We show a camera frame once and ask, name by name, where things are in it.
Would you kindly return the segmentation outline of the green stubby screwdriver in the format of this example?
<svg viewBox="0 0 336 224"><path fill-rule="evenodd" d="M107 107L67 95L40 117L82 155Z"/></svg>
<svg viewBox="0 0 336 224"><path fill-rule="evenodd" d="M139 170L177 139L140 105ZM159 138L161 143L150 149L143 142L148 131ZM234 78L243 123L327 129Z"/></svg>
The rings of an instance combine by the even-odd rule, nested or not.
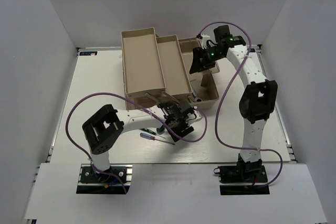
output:
<svg viewBox="0 0 336 224"><path fill-rule="evenodd" d="M162 126L162 127L158 127L158 128L156 129L156 131L157 131L158 134L162 134L162 133L165 131L165 127L164 127L164 126Z"/></svg>

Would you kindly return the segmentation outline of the long silver wrench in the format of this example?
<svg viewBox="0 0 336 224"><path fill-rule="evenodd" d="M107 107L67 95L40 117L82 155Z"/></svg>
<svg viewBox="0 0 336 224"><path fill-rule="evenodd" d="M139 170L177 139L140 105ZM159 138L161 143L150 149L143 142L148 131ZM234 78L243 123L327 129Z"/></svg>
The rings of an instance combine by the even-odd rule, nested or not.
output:
<svg viewBox="0 0 336 224"><path fill-rule="evenodd" d="M196 79L191 81L191 88L195 102L202 102L203 100L199 95L201 91L201 86Z"/></svg>

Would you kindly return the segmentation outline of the beige plastic toolbox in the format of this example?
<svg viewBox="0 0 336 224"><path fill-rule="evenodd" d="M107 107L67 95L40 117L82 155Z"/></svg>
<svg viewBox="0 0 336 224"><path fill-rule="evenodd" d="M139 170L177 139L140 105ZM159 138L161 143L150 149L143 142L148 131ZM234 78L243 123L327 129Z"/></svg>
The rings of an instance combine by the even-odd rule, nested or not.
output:
<svg viewBox="0 0 336 224"><path fill-rule="evenodd" d="M124 94L128 110L133 103L145 108L159 102L187 101L203 110L219 99L213 75L215 66L205 72L189 74L193 49L200 46L196 38L178 39L176 35L159 37L154 28L121 32ZM191 81L201 86L202 102L195 102Z"/></svg>

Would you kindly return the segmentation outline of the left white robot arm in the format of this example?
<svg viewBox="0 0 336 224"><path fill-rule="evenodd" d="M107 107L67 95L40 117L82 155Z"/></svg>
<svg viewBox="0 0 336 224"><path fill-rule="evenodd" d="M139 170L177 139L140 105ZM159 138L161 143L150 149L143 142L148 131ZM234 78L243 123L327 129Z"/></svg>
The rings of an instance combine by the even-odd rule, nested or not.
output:
<svg viewBox="0 0 336 224"><path fill-rule="evenodd" d="M177 142L192 133L192 124L202 117L188 102L165 102L144 110L117 110L110 104L104 105L82 125L94 165L93 176L101 182L110 178L108 151L121 134L149 127L168 127L169 135Z"/></svg>

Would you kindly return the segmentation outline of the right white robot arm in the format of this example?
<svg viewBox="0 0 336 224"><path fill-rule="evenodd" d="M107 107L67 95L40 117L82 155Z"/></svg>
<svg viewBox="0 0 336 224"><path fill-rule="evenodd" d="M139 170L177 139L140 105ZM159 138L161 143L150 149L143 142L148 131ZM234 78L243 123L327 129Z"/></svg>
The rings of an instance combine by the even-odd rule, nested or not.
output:
<svg viewBox="0 0 336 224"><path fill-rule="evenodd" d="M258 70L251 58L251 39L249 36L234 36L229 23L220 22L214 29L215 39L211 40L202 32L196 36L201 46L193 49L190 73L203 72L214 68L221 59L228 59L240 77L244 93L239 101L239 111L244 119L243 144L239 148L236 173L247 182L261 170L261 142L267 120L275 109L278 85L268 80Z"/></svg>

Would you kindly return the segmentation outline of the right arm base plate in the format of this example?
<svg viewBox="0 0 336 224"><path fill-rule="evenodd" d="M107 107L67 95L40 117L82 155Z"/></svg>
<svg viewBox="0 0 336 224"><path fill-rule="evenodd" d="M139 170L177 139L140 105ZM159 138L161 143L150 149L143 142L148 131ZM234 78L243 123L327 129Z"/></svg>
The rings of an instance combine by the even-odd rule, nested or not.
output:
<svg viewBox="0 0 336 224"><path fill-rule="evenodd" d="M257 172L242 176L237 166L218 166L213 170L219 177L221 196L269 195L268 177L264 165Z"/></svg>

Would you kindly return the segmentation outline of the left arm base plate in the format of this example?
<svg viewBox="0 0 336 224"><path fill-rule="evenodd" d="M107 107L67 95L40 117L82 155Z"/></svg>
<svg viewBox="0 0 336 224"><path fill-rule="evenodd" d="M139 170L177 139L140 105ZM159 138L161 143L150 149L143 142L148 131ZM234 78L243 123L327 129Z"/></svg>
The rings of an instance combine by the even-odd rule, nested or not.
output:
<svg viewBox="0 0 336 224"><path fill-rule="evenodd" d="M125 190L116 177L96 173L90 165L84 164L80 168L76 194L125 195L131 185L132 165L112 165L109 172L123 182Z"/></svg>

